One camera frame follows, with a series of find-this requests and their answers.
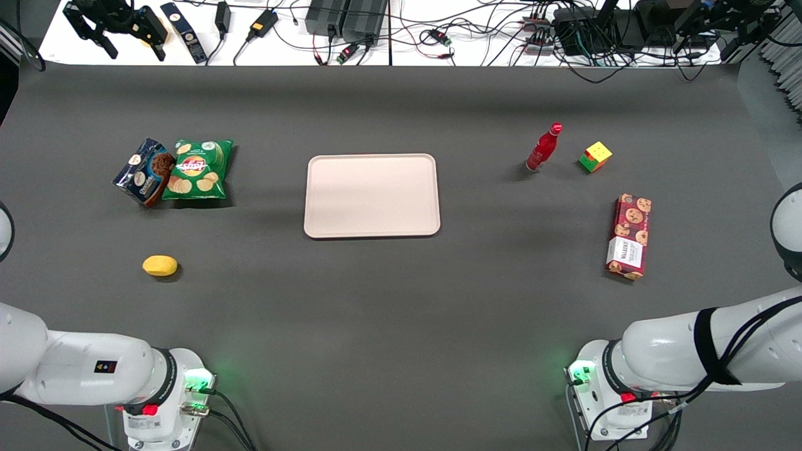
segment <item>white table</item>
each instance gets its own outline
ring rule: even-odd
[[[208,4],[200,6],[193,6],[187,2],[176,2],[176,4],[192,25],[203,48],[209,53],[217,45],[218,34],[213,24],[216,2],[213,0],[206,0],[206,2],[208,2]],[[283,0],[282,4],[276,3],[275,1],[270,2],[271,6],[279,6],[279,8],[276,9],[279,15],[279,21],[274,29],[264,38],[254,39],[248,44],[237,59],[238,66],[309,66],[317,64],[314,61],[312,50],[310,49],[313,45],[313,37],[306,33],[306,28],[303,24],[303,19],[306,16],[306,7],[309,5],[310,0],[300,0],[296,2],[292,10],[289,9],[290,2],[291,0]],[[634,0],[620,0],[618,5],[622,9],[630,9],[632,6],[630,2],[634,4]],[[134,39],[132,36],[106,33],[119,51],[117,59],[109,58],[102,48],[95,46],[90,41],[83,41],[78,37],[62,14],[65,3],[67,3],[67,0],[61,0],[61,4],[53,17],[40,48],[42,56],[48,61],[64,64],[90,65],[192,66],[195,64],[186,47],[181,42],[180,36],[178,36],[172,26],[169,25],[169,21],[164,17],[164,14],[159,8],[160,4],[166,3],[165,0],[140,0],[136,2],[137,7],[149,5],[163,21],[170,33],[170,39],[164,45],[164,51],[167,57],[163,62],[160,62],[156,58],[150,47]],[[264,3],[253,3],[248,0],[232,0],[229,1],[229,5],[232,7],[231,31],[226,35],[224,44],[210,63],[211,66],[232,65],[233,56],[244,42],[250,24],[253,23],[253,20],[263,11],[263,9],[258,9],[254,6],[264,6]],[[402,24],[402,21],[398,19],[399,16],[407,20],[436,20],[478,6],[480,7],[479,9],[461,14],[460,17],[467,18],[483,26],[488,23],[488,17],[492,12],[490,24],[491,26],[495,26],[500,22],[520,20],[523,16],[529,14],[529,8],[526,3],[521,2],[519,4],[513,0],[506,0],[503,4],[495,7],[495,10],[493,10],[495,5],[482,6],[477,0],[391,0],[391,13],[393,16],[396,16],[391,20],[393,38],[402,41],[392,43],[393,65],[450,66],[452,64],[448,59],[427,58],[421,55],[415,49],[415,46],[411,45],[413,39],[417,40],[418,34],[421,31],[442,23],[447,23],[451,19],[434,22],[431,25],[415,25],[413,22],[404,22]],[[555,4],[548,6],[546,16],[549,20],[553,17],[553,12],[559,7],[563,6]],[[520,12],[514,12],[521,8],[526,9]],[[297,26],[293,24],[290,11],[298,18],[299,24]],[[383,21],[382,36],[387,36],[388,22],[387,18],[385,18]],[[410,26],[409,32],[401,29],[403,25]],[[520,24],[512,23],[504,28],[504,32],[513,35],[518,29],[520,29]],[[282,42],[279,36],[289,44],[302,47],[302,49],[293,48],[287,43]],[[487,65],[490,60],[504,48],[505,43],[510,39],[509,35],[506,34],[498,34],[491,38],[487,35],[471,36],[468,31],[459,28],[452,28],[449,30],[448,36],[452,40],[452,48],[455,52],[454,64],[456,66]],[[524,38],[525,36],[525,33],[520,33],[518,35],[520,38]],[[325,59],[328,48],[327,39],[318,36],[314,39],[314,43],[319,53]],[[514,61],[522,50],[522,47],[519,47],[520,44],[522,44],[522,41],[513,41],[504,48],[501,55],[499,55],[493,63],[493,66],[508,66],[510,61]],[[338,55],[340,50],[345,47],[345,44],[343,44],[341,39],[335,39],[334,45],[331,61],[334,65],[337,65],[334,58]],[[362,65],[387,65],[389,48],[387,39],[380,40],[379,44],[371,49],[369,55],[362,62]],[[420,46],[419,48],[421,51],[428,54],[448,53],[448,49],[443,46]],[[669,50],[663,47],[648,47],[644,49],[644,51],[656,55],[667,55]],[[354,65],[356,59],[361,56],[359,53],[346,64]],[[560,58],[554,55],[541,55],[539,58],[537,58],[536,55],[522,55],[516,65],[532,66],[537,61],[537,66],[564,67],[566,65],[565,59],[567,59],[572,66],[588,65],[588,59],[584,56],[563,57],[559,50],[557,50],[557,53],[560,55]],[[630,61],[629,57],[624,56],[618,56],[616,61],[619,65],[623,66],[625,63],[629,63],[632,67],[662,66],[665,63],[663,59],[645,55],[636,56],[634,63]],[[687,59],[681,59],[681,63],[683,63],[683,65],[689,64]],[[720,63],[719,49],[714,46],[701,58],[694,59],[692,63],[694,65]]]

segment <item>gray table surface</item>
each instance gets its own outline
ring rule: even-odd
[[[780,184],[735,74],[623,71],[594,86],[531,68],[53,64],[23,74],[0,128],[0,198],[18,227],[2,300],[55,330],[197,351],[263,449],[569,451],[561,369],[582,344],[793,284],[768,234]],[[524,177],[554,120],[559,148]],[[234,139],[230,202],[145,210],[113,187],[148,136]],[[586,175],[575,162],[597,140],[614,155]],[[350,152],[432,154],[441,231],[306,237],[307,162]],[[602,270],[623,192],[654,200],[636,283]],[[175,256],[180,277],[147,276],[151,254]],[[799,386],[706,394],[675,449],[798,449],[801,406]],[[55,409],[105,432],[101,408]],[[0,429],[4,451],[86,449],[18,406],[0,405]],[[235,448],[205,423],[196,449]]]

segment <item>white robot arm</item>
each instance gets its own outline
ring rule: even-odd
[[[771,229],[786,271],[802,282],[802,184],[777,202]],[[784,309],[723,364],[738,330],[781,303],[775,309]],[[802,286],[733,307],[637,321],[620,340],[586,344],[566,373],[591,439],[645,438],[651,398],[689,392],[704,380],[713,381],[707,390],[729,392],[802,380]]]
[[[0,204],[0,260],[14,228]],[[114,404],[131,449],[188,451],[215,378],[187,349],[159,349],[123,335],[48,331],[32,313],[0,303],[0,400]]]

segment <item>red bottle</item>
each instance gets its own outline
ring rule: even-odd
[[[526,161],[526,168],[537,173],[540,172],[543,164],[549,159],[554,149],[557,148],[557,136],[562,132],[562,124],[555,122],[552,124],[548,133],[545,133],[539,140],[532,155]]]

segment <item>green chip bag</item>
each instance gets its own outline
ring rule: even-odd
[[[225,199],[223,179],[233,144],[232,140],[176,141],[176,167],[161,198]]]

